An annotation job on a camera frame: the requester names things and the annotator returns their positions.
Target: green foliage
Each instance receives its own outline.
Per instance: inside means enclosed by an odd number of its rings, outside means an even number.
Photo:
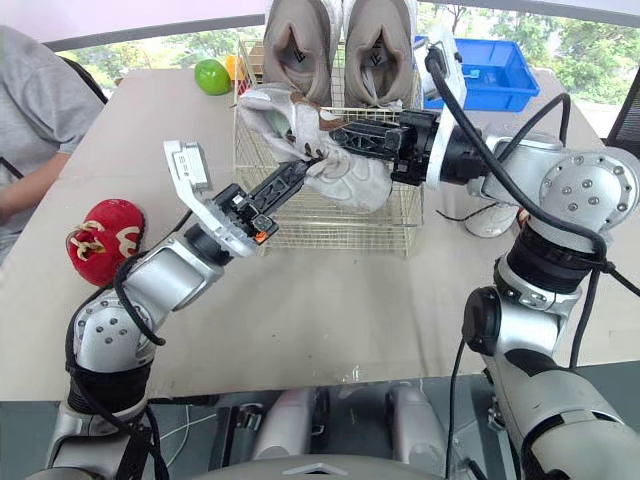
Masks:
[[[524,12],[420,2],[418,33],[445,22],[457,36],[494,36],[517,42],[529,65],[552,68],[579,97],[620,104],[640,59],[640,29],[558,19]],[[189,68],[236,53],[239,40],[262,38],[264,27],[172,35],[83,48],[62,54],[83,65],[105,90],[138,68]]]
[[[239,40],[260,39],[263,35],[262,27],[212,30],[172,35],[166,38],[165,43],[177,51],[172,64],[187,68],[207,58],[224,60],[227,55],[236,53]]]
[[[424,35],[427,33],[436,23],[438,23],[438,17],[436,16],[437,6],[431,3],[418,3],[418,16],[416,27],[418,35]]]
[[[640,29],[565,20],[554,61],[570,93],[595,102],[621,104],[640,59]]]
[[[548,67],[551,61],[549,38],[557,26],[558,22],[553,17],[526,12],[500,12],[491,33],[517,42],[529,65]]]
[[[153,68],[149,56],[137,42],[122,42],[61,52],[84,66],[105,90],[115,88],[114,81],[129,70]]]

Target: white sneaker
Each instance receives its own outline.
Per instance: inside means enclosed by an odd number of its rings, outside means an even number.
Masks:
[[[335,203],[370,213],[391,193],[391,173],[378,159],[343,150],[329,131],[345,124],[283,84],[263,84],[238,99],[238,114],[262,135],[279,161],[320,160],[309,168],[305,185]]]
[[[464,226],[477,237],[495,238],[509,230],[516,219],[518,208],[506,203],[496,203],[493,207],[465,220]]]
[[[331,106],[331,70],[342,26],[341,0],[268,0],[264,83],[284,83]]]

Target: table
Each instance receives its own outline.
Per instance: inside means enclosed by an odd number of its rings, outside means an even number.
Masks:
[[[232,180],[231,95],[207,97],[185,70],[137,71],[126,77],[0,270],[0,401],[57,400],[68,386],[64,335],[77,305],[92,292],[64,249],[69,230],[109,197],[138,204],[147,246],[185,207],[176,197],[162,150],[167,139],[197,140],[217,190]],[[518,127],[562,91],[550,71],[536,71],[540,97],[523,115],[474,112],[476,124]],[[541,124],[555,132],[559,111]],[[579,111],[569,145],[600,148]],[[226,275],[161,330],[149,383],[152,397],[448,375],[468,294],[492,282],[493,260],[515,233],[481,240],[434,212],[462,215],[478,205],[461,187],[425,195],[425,227],[408,260],[346,251],[273,252],[232,262]],[[640,219],[614,232],[610,258],[640,280],[634,258]],[[640,358],[634,297],[602,280],[584,339],[583,363]],[[558,360],[568,359],[570,336]],[[461,371],[482,368],[467,353]]]

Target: black cable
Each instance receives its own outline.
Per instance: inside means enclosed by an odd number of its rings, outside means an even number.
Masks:
[[[456,378],[460,369],[460,359],[464,352],[464,338],[460,340],[456,360],[453,363],[453,371],[451,372],[451,380],[449,380],[449,431],[447,432],[447,453],[445,457],[444,475],[445,478],[451,478],[451,449],[453,447],[453,429],[455,427],[455,406],[456,406]]]
[[[571,115],[571,97],[568,93],[561,93],[553,98],[549,103],[536,112],[527,123],[518,131],[515,137],[511,139],[506,148],[498,156],[498,161],[502,163],[506,160],[513,150],[520,144],[522,140],[529,134],[531,129],[535,127],[540,120],[547,116],[553,108],[562,102],[562,120],[560,121],[560,141],[564,147],[567,146],[567,130],[569,128],[569,116]]]
[[[131,317],[131,320],[133,320],[133,323],[136,324],[136,327],[138,327],[140,332],[146,338],[148,338],[150,342],[154,343],[155,345],[162,346],[165,343],[167,343],[167,341],[164,338],[158,337],[147,326],[147,324],[144,323],[144,320],[142,319],[140,314],[137,312],[137,310],[131,303],[131,300],[129,300],[129,297],[127,297],[127,294],[124,291],[124,281],[127,279],[127,275],[135,265],[135,262],[140,257],[146,254],[147,254],[147,251],[138,252],[135,255],[131,255],[129,258],[125,260],[125,262],[122,265],[120,265],[120,268],[118,268],[118,271],[116,272],[116,275],[113,278],[113,289],[115,290],[116,295],[118,296],[118,300],[122,304],[122,307],[126,310],[127,314]]]
[[[484,212],[485,210],[489,210],[491,207],[496,206],[498,203],[494,202],[491,203],[489,205],[485,205],[482,208],[479,208],[478,210],[476,210],[475,212],[470,213],[469,215],[467,215],[466,217],[462,217],[462,218],[455,218],[455,217],[450,217],[449,215],[446,215],[444,213],[442,213],[440,210],[436,210],[436,213],[438,215],[440,215],[442,218],[446,219],[446,220],[451,220],[452,222],[465,222],[467,220],[469,220],[470,218],[475,217],[476,215],[481,214],[482,212]]]
[[[473,476],[476,477],[477,480],[489,480],[487,476],[484,474],[480,466],[475,462],[475,460],[471,460],[467,458],[466,460],[467,467],[473,473]]]
[[[600,271],[593,270],[589,277],[589,287],[587,287],[587,294],[584,299],[584,306],[582,307],[582,313],[580,314],[580,320],[576,327],[576,333],[573,336],[573,343],[571,344],[571,357],[569,359],[569,368],[575,369],[578,366],[578,356],[580,355],[580,345],[582,343],[582,337],[587,329],[587,323],[589,323],[589,316],[591,310],[593,310],[593,304],[596,300],[596,289],[598,288],[598,280],[600,279]]]
[[[192,210],[189,210],[187,213],[185,213],[182,218],[178,221],[178,223],[176,223],[176,226],[173,227],[173,230],[171,230],[171,232],[169,233],[169,235],[171,233],[176,233],[178,230],[180,230],[182,227],[184,227],[184,224],[187,223],[187,220],[189,220],[189,218],[191,217],[191,214],[193,213]]]
[[[164,241],[170,234],[180,230],[184,226],[184,224],[187,222],[187,220],[189,220],[189,217],[191,217],[191,214],[192,212],[191,210],[189,210],[185,215],[183,215],[183,217],[176,224],[176,226],[160,242]],[[131,316],[131,319],[133,320],[134,323],[136,323],[136,326],[140,329],[140,331],[143,334],[145,334],[145,336],[147,336],[147,338],[149,338],[149,340],[151,340],[152,342],[154,338],[157,341],[159,341],[159,343],[154,342],[156,343],[156,345],[163,345],[165,343],[165,340],[156,337],[155,334],[149,330],[147,325],[138,315],[138,312],[136,311],[136,309],[131,304],[131,301],[129,300],[129,298],[126,296],[124,287],[122,285],[124,282],[124,279],[126,279],[127,273],[131,270],[131,268],[135,264],[135,261],[145,253],[146,252],[138,252],[132,255],[120,266],[120,268],[118,269],[114,277],[113,288],[116,291],[116,294],[118,295],[118,299],[120,300],[120,303],[122,303],[122,306],[125,308],[127,313]],[[144,436],[142,436],[139,432],[137,432],[132,426],[118,419],[111,412],[109,412],[105,407],[103,407],[102,404],[98,402],[93,397],[93,395],[91,395],[91,393],[87,390],[86,386],[84,385],[84,383],[82,382],[79,376],[78,364],[75,359],[75,352],[73,351],[74,333],[75,333],[74,320],[86,305],[94,301],[105,290],[109,288],[112,288],[111,285],[106,285],[104,287],[97,289],[84,302],[82,302],[82,304],[76,309],[76,311],[71,316],[71,321],[69,322],[69,326],[67,327],[67,334],[65,338],[66,368],[69,374],[73,377],[73,381],[75,382],[75,385],[78,387],[80,394],[86,401],[87,405],[91,408],[91,410],[96,414],[100,415],[101,417],[103,417],[107,422],[115,426],[119,431],[125,432],[132,438],[135,438],[136,440],[138,440],[144,446],[145,450],[154,459],[155,477],[161,480],[166,480],[166,479],[169,479],[169,471],[167,469],[164,459],[162,458],[162,453],[160,450],[160,431],[158,429],[158,422],[155,415],[153,414],[153,411],[150,409],[150,407],[147,406],[145,408],[145,413],[147,415],[147,418],[149,420],[149,425],[151,427],[151,432],[153,435],[153,443],[149,442]]]
[[[611,271],[607,273],[610,273],[613,278],[615,278],[618,282],[620,282],[620,284],[622,284],[624,287],[628,288],[632,293],[640,297],[640,288],[636,287],[633,283],[631,283],[631,281],[625,278],[620,272],[618,272],[618,270],[613,268]]]
[[[493,155],[493,152],[489,150],[489,147],[482,140],[482,137],[478,134],[475,127],[471,123],[471,120],[469,120],[469,118],[464,113],[462,107],[456,100],[455,96],[449,89],[444,79],[444,74],[442,73],[442,69],[440,68],[438,59],[436,57],[428,56],[425,61],[425,65],[427,67],[427,71],[433,78],[433,82],[438,89],[438,93],[440,93],[440,96],[442,96],[456,122],[458,122],[458,125],[460,126],[462,131],[467,135],[467,137],[469,137],[469,140],[471,141],[471,143],[473,143],[473,146],[478,150],[480,155],[485,160],[485,163],[489,167],[489,170],[491,170],[491,173],[495,175],[500,184],[509,193],[509,195],[511,195],[517,203],[519,203],[524,209],[526,209],[532,217],[535,217],[559,230],[573,233],[575,235],[591,240],[591,242],[593,243],[593,249],[595,251],[597,263],[604,266],[607,256],[607,244],[605,243],[604,239],[599,234],[592,230],[589,230],[588,228],[566,222],[545,212],[529,197],[527,197],[520,189],[520,187],[518,187],[518,185],[509,176],[506,170],[502,167],[502,164]]]
[[[164,461],[164,457],[162,456],[162,447],[160,445],[160,428],[158,428],[158,420],[156,419],[156,416],[149,405],[145,407],[144,413],[146,414],[147,420],[149,421],[149,426],[151,427],[151,438],[153,439],[153,445],[158,449],[158,453],[160,454],[160,458],[162,459],[162,462],[154,462],[153,465],[156,478],[162,477],[162,470],[166,470],[168,478],[169,467],[167,467],[167,464]]]
[[[93,395],[89,393],[84,384],[76,378],[76,386],[80,390],[82,397],[85,399],[91,410],[104,418],[111,425],[116,427],[119,431],[127,433],[131,438],[135,438],[138,442],[144,445],[145,450],[149,452],[149,454],[153,457],[156,478],[160,480],[168,480],[169,479],[169,470],[167,469],[167,465],[162,458],[162,454],[160,453],[159,445],[156,446],[149,442],[140,432],[138,432],[135,428],[133,428],[128,423],[120,420],[118,417],[109,412],[106,408],[104,408],[100,402],[98,402]]]
[[[16,177],[18,180],[24,178],[24,175],[22,174],[22,172],[18,170],[16,167],[14,167],[13,164],[9,160],[5,159],[4,157],[0,157],[0,165],[4,165],[4,167],[7,170],[9,170],[11,175]]]

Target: blue plastic crate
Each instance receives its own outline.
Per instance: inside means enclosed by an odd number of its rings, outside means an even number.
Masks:
[[[540,93],[517,43],[459,38],[456,46],[467,84],[465,110],[521,112]],[[425,108],[443,105],[442,99],[424,102]]]

